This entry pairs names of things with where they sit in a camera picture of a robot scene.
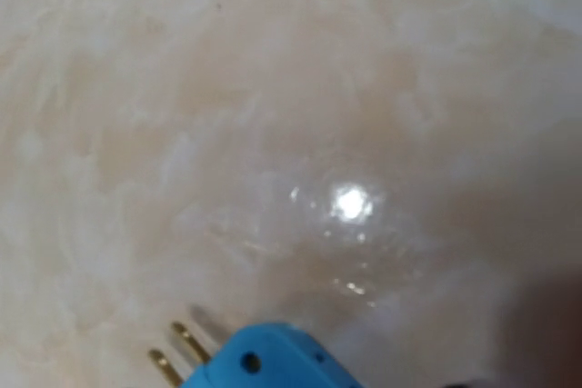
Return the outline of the blue plug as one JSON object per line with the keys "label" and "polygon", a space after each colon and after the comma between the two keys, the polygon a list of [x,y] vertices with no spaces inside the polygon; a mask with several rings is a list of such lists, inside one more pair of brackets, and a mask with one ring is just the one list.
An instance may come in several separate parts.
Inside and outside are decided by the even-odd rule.
{"label": "blue plug", "polygon": [[289,323],[257,323],[235,332],[210,354],[183,323],[172,331],[196,360],[182,377],[158,349],[148,351],[172,387],[357,388],[359,381],[312,335]]}

